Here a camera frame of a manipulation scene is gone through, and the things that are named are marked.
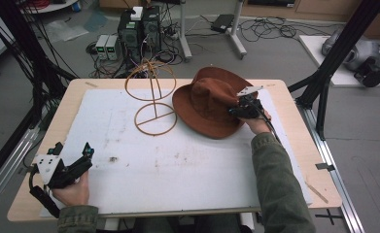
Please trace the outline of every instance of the copper wire frame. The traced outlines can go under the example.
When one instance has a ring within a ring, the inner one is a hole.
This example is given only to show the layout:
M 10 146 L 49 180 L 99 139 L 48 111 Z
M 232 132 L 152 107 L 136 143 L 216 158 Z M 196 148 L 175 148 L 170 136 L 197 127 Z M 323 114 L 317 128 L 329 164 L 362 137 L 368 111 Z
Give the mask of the copper wire frame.
M 171 89 L 170 92 L 168 92 L 165 95 L 162 95 L 161 87 L 160 87 L 160 84 L 159 84 L 159 81 L 158 81 L 158 78 L 157 78 L 157 73 L 155 72 L 155 69 L 162 70 L 162 71 L 165 71 L 165 72 L 169 73 L 172 76 L 172 78 L 174 79 L 174 86 L 173 86 L 173 88 Z M 148 78 L 150 79 L 150 85 L 151 85 L 151 94 L 152 94 L 152 97 L 153 97 L 152 99 L 139 98 L 139 97 L 134 96 L 133 94 L 131 94 L 129 92 L 129 90 L 128 90 L 129 80 L 132 79 L 136 74 L 138 74 L 140 72 L 147 72 L 148 73 Z M 157 90 L 159 92 L 159 97 L 158 98 L 155 98 L 155 88 L 154 88 L 154 84 L 153 84 L 153 79 L 155 79 L 155 81 L 156 81 L 156 87 L 157 87 Z M 174 92 L 176 86 L 177 86 L 177 79 L 175 78 L 174 73 L 172 72 L 172 69 L 168 65 L 166 65 L 163 62 L 149 61 L 147 59 L 144 60 L 141 65 L 139 65 L 138 67 L 136 67 L 132 71 L 132 73 L 126 78 L 124 88 L 125 88 L 126 93 L 128 93 L 129 96 L 131 96 L 134 99 L 140 100 L 140 101 L 152 101 L 153 102 L 153 103 L 144 105 L 135 114 L 134 124 L 135 124 L 135 126 L 137 127 L 137 129 L 140 132 L 142 132 L 144 134 L 147 134 L 147 135 L 151 135 L 151 136 L 158 136 L 158 135 L 162 135 L 162 134 L 165 134 L 165 133 L 171 131 L 171 129 L 173 129 L 175 127 L 175 125 L 177 124 L 178 117 L 177 117 L 177 114 L 175 113 L 174 109 L 171 106 L 167 105 L 167 104 L 157 103 L 156 101 L 168 97 L 170 94 L 172 94 Z M 156 110 L 156 106 L 157 105 L 165 106 L 165 107 L 169 108 L 171 110 L 171 112 L 159 116 L 158 112 Z M 150 118 L 150 119 L 145 120 L 145 121 L 142 121 L 142 122 L 137 122 L 138 115 L 141 113 L 141 111 L 144 110 L 145 108 L 148 108 L 148 107 L 151 107 L 151 106 L 154 106 L 155 117 Z M 147 131 L 145 131 L 144 129 L 142 129 L 140 127 L 140 125 L 149 123 L 151 121 L 157 120 L 157 119 L 162 118 L 162 117 L 167 117 L 167 116 L 169 116 L 171 114 L 175 115 L 174 123 L 172 124 L 172 126 L 170 128 L 166 129 L 165 131 L 162 131 L 162 132 L 159 132 L 159 133 L 152 133 L 152 132 L 147 132 Z

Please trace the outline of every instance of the person's left hand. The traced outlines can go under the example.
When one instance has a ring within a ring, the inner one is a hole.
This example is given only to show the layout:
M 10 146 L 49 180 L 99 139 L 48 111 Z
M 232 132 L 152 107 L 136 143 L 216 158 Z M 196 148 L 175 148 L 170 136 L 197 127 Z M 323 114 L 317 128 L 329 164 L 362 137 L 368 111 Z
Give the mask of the person's left hand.
M 88 171 L 80 176 L 77 183 L 53 189 L 52 195 L 66 206 L 87 205 L 89 200 Z

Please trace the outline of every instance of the hat brim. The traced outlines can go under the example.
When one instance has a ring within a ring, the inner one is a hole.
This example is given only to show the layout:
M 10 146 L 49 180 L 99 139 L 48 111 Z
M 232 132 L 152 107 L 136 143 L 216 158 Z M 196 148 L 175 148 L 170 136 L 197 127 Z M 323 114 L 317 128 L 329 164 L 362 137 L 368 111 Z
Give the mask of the hat brim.
M 207 119 L 198 114 L 190 101 L 190 91 L 192 85 L 201 79 L 212 78 L 229 83 L 236 92 L 241 91 L 246 86 L 252 86 L 246 80 L 237 75 L 220 68 L 207 67 L 201 69 L 191 84 L 179 87 L 172 96 L 172 104 L 175 113 L 180 119 L 194 131 L 213 139 L 222 139 L 235 133 L 244 121 L 234 118 L 230 122 L 219 122 Z

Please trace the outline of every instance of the hat crown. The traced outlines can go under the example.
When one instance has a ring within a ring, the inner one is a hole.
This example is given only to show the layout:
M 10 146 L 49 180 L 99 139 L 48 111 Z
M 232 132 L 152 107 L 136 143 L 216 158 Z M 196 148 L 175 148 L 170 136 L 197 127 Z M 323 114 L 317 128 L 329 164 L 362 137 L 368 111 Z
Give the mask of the hat crown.
M 237 120 L 228 108 L 238 103 L 234 88 L 221 80 L 204 78 L 196 81 L 190 91 L 190 101 L 197 113 L 218 122 Z

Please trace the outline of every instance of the computer tower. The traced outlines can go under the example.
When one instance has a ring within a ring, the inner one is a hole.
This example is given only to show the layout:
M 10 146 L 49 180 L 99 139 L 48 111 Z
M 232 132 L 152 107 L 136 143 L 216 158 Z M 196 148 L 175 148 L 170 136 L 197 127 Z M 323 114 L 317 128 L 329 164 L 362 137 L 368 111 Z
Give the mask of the computer tower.
M 132 58 L 135 63 L 140 63 L 141 47 L 144 40 L 142 21 L 131 20 L 131 12 L 123 12 L 118 26 L 118 35 L 123 56 Z
M 147 51 L 161 51 L 159 6 L 144 9 L 142 23 L 144 27 L 144 38 L 146 38 L 147 41 Z

